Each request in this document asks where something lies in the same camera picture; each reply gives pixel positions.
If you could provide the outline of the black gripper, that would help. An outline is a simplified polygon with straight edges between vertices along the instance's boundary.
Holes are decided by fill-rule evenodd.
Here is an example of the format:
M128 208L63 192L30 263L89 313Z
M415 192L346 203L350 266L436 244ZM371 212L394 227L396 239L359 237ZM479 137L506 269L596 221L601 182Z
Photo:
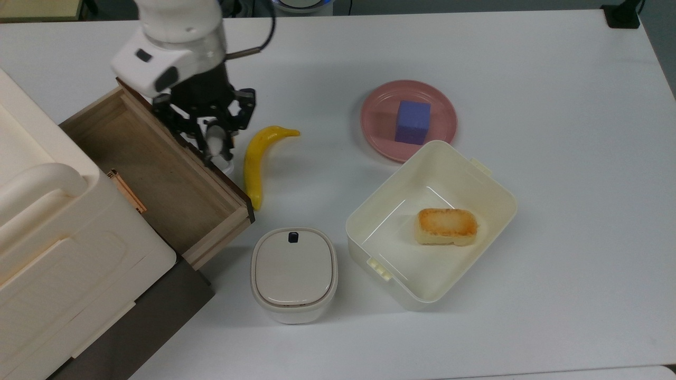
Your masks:
M239 106L234 116L229 111L233 101ZM196 119L216 118L225 132L223 158L230 162L233 159L231 150L234 149L234 137L240 130L249 127L256 102L256 90L234 90L229 82L226 65L219 64L169 87L168 94L162 94L157 97L157 101L152 102L152 113L173 135L185 133L193 137L201 157L208 157L208 149ZM189 118L184 118L172 106L187 113Z

